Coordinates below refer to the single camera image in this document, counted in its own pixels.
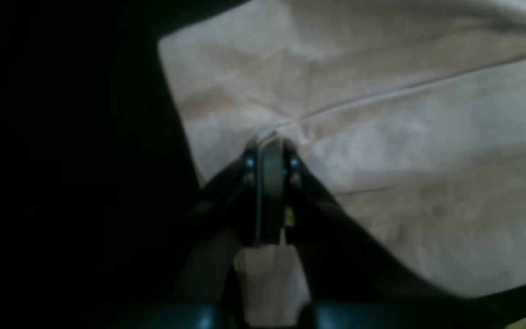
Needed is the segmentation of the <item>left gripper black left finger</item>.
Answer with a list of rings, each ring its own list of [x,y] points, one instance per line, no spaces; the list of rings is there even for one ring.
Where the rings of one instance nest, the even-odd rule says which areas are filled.
[[[261,140],[249,140],[205,185],[187,218],[189,237],[181,245],[184,258],[169,298],[124,313],[124,329],[250,327],[234,260],[241,248],[260,240],[262,149]]]

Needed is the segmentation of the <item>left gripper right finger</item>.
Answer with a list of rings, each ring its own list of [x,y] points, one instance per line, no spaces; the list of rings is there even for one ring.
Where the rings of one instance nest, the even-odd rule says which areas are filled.
[[[344,211],[288,139],[275,140],[284,225],[303,266],[310,301],[299,329],[498,329],[484,301],[452,296],[401,264]]]

